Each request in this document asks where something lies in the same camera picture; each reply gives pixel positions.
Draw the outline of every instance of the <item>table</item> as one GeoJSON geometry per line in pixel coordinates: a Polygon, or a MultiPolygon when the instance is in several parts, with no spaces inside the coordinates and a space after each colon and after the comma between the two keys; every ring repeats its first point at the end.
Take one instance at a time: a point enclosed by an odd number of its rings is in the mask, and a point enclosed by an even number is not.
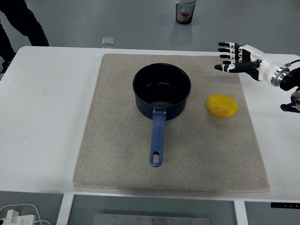
{"type": "MultiPolygon", "coordinates": [[[[105,53],[219,55],[217,52],[21,48],[0,82],[0,190],[63,193],[67,205],[75,194],[134,196],[123,190],[75,188],[72,182],[101,58],[105,53]]],[[[299,59],[296,55],[270,56],[281,63],[299,59]]],[[[280,109],[282,103],[289,102],[293,91],[284,92],[266,82],[256,82],[246,74],[240,74],[240,80],[270,192],[263,195],[216,195],[209,199],[234,200],[237,210],[242,211],[243,207],[239,205],[243,205],[243,201],[299,202],[299,115],[280,109]]],[[[144,191],[136,193],[140,196],[147,194],[144,191]]],[[[157,196],[207,198],[186,193],[157,196]]]]}

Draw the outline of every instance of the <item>gray mat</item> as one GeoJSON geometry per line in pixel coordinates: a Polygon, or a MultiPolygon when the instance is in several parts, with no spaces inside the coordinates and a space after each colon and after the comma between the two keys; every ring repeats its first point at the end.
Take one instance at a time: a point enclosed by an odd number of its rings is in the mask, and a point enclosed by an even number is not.
{"type": "Polygon", "coordinates": [[[217,56],[106,54],[86,123],[74,184],[204,192],[267,192],[269,184],[251,118],[236,74],[214,69],[217,56]],[[152,120],[135,105],[132,80],[139,69],[157,62],[182,68],[192,90],[184,111],[166,122],[164,161],[149,164],[152,120]],[[230,118],[211,115],[211,94],[237,100],[230,118]]]}

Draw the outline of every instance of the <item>black saucepan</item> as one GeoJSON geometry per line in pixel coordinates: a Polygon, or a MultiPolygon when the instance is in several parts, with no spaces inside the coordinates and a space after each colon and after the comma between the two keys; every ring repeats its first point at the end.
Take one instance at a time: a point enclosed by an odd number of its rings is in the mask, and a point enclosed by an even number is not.
{"type": "Polygon", "coordinates": [[[166,63],[145,66],[133,79],[135,102],[139,111],[153,120],[150,164],[163,163],[165,121],[177,117],[184,109],[191,91],[191,81],[180,68],[166,63]]]}

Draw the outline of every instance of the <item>black pants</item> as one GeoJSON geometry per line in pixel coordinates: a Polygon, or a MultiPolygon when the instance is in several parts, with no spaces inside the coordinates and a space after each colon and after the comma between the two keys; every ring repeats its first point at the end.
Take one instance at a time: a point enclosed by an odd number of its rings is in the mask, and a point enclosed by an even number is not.
{"type": "MultiPolygon", "coordinates": [[[[28,37],[33,46],[49,46],[42,26],[34,17],[24,0],[0,0],[0,11],[5,14],[10,24],[21,34],[28,37]]],[[[0,24],[0,56],[11,61],[15,52],[8,36],[0,24]]]]}

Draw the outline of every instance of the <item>cup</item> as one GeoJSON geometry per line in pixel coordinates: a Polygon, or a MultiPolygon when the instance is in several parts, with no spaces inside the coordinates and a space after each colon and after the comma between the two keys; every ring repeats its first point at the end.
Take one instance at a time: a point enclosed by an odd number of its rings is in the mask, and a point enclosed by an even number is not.
{"type": "Polygon", "coordinates": [[[175,0],[176,22],[189,24],[192,22],[195,4],[197,0],[175,0]]]}

